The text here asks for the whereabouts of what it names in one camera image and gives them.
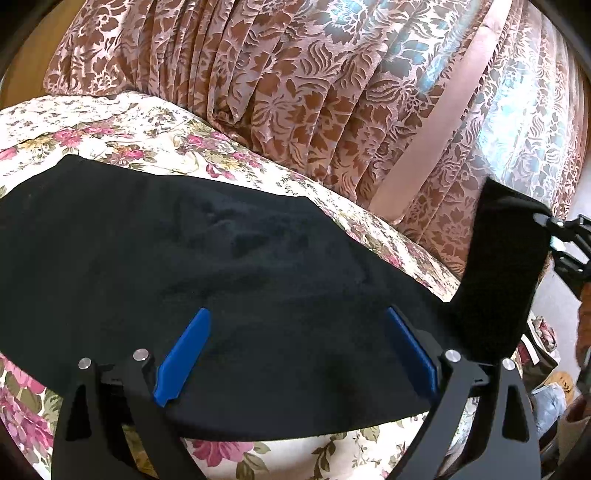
bed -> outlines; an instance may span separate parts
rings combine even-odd
[[[451,299],[457,278],[422,247],[315,181],[250,152],[196,115],[137,92],[111,97],[43,97],[0,112],[0,196],[55,165],[66,154],[153,174],[197,176],[290,196],[306,196],[348,235]],[[43,335],[22,326],[27,337]],[[514,359],[520,365],[517,356]],[[29,463],[50,478],[61,398],[0,354],[0,419]],[[477,400],[466,405],[451,452],[466,438]],[[210,479],[385,478],[418,432],[424,415],[354,432],[266,442],[187,439]],[[151,467],[126,427],[142,471]]]

plastic bag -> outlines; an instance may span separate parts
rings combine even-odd
[[[566,397],[558,383],[551,383],[533,390],[530,400],[534,407],[535,426],[540,439],[566,410]]]

pink rose pattern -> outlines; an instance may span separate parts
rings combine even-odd
[[[193,447],[192,455],[199,460],[205,460],[207,466],[218,466],[223,459],[231,462],[240,462],[245,452],[250,452],[254,448],[252,442],[206,442],[204,440],[194,440],[191,442]]]
[[[133,135],[126,133],[120,127],[113,125],[116,117],[113,116],[107,120],[101,120],[98,122],[91,122],[89,124],[76,125],[75,128],[83,131],[88,135],[92,135],[96,138],[103,138],[108,135],[110,137],[121,137],[121,138],[132,138]]]
[[[221,153],[236,160],[241,170],[244,170],[246,166],[258,168],[259,170],[264,168],[261,157],[244,148],[242,148],[243,151],[237,152],[229,142],[230,139],[227,136],[216,131],[209,132],[208,137],[188,134],[186,137],[181,138],[176,151],[180,155],[186,155],[188,152],[201,153],[206,158],[208,153]],[[207,162],[205,171],[213,179],[224,177],[228,180],[236,180],[236,176],[228,168],[211,161]]]
[[[13,374],[14,378],[16,379],[17,383],[21,386],[21,388],[28,388],[35,395],[40,395],[41,393],[43,393],[45,387],[41,385],[37,380],[26,374],[15,364],[13,364],[8,358],[1,354],[0,359],[2,359],[4,362],[4,370],[6,370],[7,372],[11,372]]]
[[[54,133],[53,140],[56,140],[61,147],[76,148],[82,142],[82,133],[73,128],[65,128]]]
[[[104,163],[111,165],[117,165],[118,167],[131,167],[138,165],[140,161],[146,161],[149,163],[155,162],[155,152],[151,150],[145,150],[139,147],[139,145],[118,145],[113,146],[114,152],[107,153],[100,160]]]
[[[53,447],[49,424],[22,405],[6,387],[0,388],[0,419],[30,463],[38,462],[35,450],[43,458],[49,457],[49,448]]]
[[[2,160],[10,160],[12,157],[16,156],[18,150],[16,147],[10,147],[6,150],[2,150],[0,152],[0,161]]]

blue gripper pad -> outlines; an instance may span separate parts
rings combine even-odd
[[[164,359],[156,375],[154,401],[164,407],[168,400],[178,398],[211,332],[208,309],[197,312],[189,326]]]
[[[439,399],[437,368],[421,347],[407,322],[392,307],[388,309],[387,333],[414,391],[431,402]]]

black clamp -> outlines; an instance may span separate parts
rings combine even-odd
[[[542,213],[535,213],[534,220],[548,229],[560,242],[574,243],[591,260],[591,219],[579,215],[575,220],[557,220]],[[559,242],[550,245],[554,270],[567,287],[579,299],[583,286],[591,280],[591,262],[582,263],[567,253]]]
[[[137,469],[125,440],[122,425],[132,422],[160,480],[206,480],[153,399],[154,374],[145,349],[117,367],[80,360],[78,382],[57,423],[52,479],[151,478]]]
[[[469,361],[443,351],[427,332],[414,330],[395,307],[387,332],[417,394],[431,409],[388,480],[433,480],[447,454],[468,398],[479,396],[464,450],[444,478],[539,480],[540,448],[525,386],[515,362]]]

